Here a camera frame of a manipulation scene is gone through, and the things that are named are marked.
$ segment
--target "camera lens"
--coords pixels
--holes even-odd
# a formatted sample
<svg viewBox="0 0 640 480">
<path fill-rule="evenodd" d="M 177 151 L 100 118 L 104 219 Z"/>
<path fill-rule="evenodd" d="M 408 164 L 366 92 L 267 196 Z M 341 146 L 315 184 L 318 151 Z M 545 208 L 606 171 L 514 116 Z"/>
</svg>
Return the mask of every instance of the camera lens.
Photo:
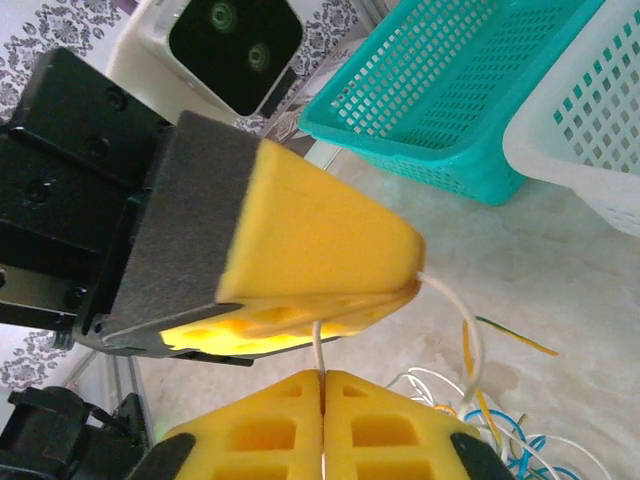
<svg viewBox="0 0 640 480">
<path fill-rule="evenodd" d="M 269 48 L 258 43 L 249 50 L 249 65 L 256 72 L 261 72 L 269 66 Z"/>
<path fill-rule="evenodd" d="M 220 33 L 230 33 L 236 28 L 238 17 L 233 5 L 218 2 L 211 8 L 211 23 Z"/>
</svg>

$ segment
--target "white plastic basket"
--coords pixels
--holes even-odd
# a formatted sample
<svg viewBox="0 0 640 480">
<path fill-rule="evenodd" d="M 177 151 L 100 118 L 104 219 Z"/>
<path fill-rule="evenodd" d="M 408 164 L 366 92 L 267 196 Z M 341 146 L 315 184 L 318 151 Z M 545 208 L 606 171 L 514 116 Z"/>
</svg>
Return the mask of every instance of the white plastic basket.
<svg viewBox="0 0 640 480">
<path fill-rule="evenodd" d="M 640 237 L 639 104 L 640 2 L 607 0 L 510 122 L 507 160 Z"/>
</svg>

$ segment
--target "tiled floor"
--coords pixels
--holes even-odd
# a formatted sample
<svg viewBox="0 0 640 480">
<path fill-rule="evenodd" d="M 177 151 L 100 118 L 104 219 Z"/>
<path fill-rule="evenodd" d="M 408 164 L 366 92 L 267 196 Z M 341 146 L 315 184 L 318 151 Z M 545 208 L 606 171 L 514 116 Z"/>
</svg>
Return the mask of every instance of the tiled floor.
<svg viewBox="0 0 640 480">
<path fill-rule="evenodd" d="M 329 170 L 420 230 L 429 242 L 428 271 L 463 293 L 476 313 L 561 352 L 551 358 L 485 331 L 483 386 L 501 407 L 527 412 L 531 432 L 592 449 L 614 478 L 638 477 L 639 238 L 609 227 L 568 190 L 535 181 L 508 205 L 489 208 L 377 171 L 345 152 Z M 446 300 L 424 290 L 376 326 L 327 345 L 328 367 L 377 383 L 411 365 L 459 379 L 460 325 Z M 313 360 L 303 350 L 250 369 L 148 359 L 140 365 L 162 435 Z M 602 478 L 579 463 L 593 472 L 590 480 Z"/>
</svg>

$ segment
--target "yellow foam pad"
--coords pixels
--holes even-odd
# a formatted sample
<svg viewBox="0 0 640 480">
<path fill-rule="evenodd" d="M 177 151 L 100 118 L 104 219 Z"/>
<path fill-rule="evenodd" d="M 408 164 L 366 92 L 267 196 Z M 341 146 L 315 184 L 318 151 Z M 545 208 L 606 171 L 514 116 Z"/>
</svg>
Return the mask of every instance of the yellow foam pad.
<svg viewBox="0 0 640 480">
<path fill-rule="evenodd" d="M 316 371 L 171 430 L 196 444 L 176 480 L 321 480 L 322 414 Z"/>
<path fill-rule="evenodd" d="M 327 480 L 462 480 L 450 437 L 478 431 L 346 372 L 326 377 Z"/>
<path fill-rule="evenodd" d="M 261 142 L 216 292 L 240 310 L 162 332 L 175 349 L 260 354 L 353 335 L 409 302 L 425 242 L 406 221 L 293 152 Z"/>
</svg>

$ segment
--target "plastic basket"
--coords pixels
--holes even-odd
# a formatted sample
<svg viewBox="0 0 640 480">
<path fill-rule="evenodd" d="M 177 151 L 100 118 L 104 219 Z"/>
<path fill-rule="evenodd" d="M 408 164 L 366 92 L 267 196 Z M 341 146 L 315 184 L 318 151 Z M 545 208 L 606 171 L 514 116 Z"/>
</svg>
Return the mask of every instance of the plastic basket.
<svg viewBox="0 0 640 480">
<path fill-rule="evenodd" d="M 602 0 L 404 0 L 300 119 L 374 165 L 497 205 L 504 129 Z"/>
<path fill-rule="evenodd" d="M 640 3 L 607 0 L 509 124 L 504 149 L 530 177 L 573 189 L 640 236 Z"/>
</svg>

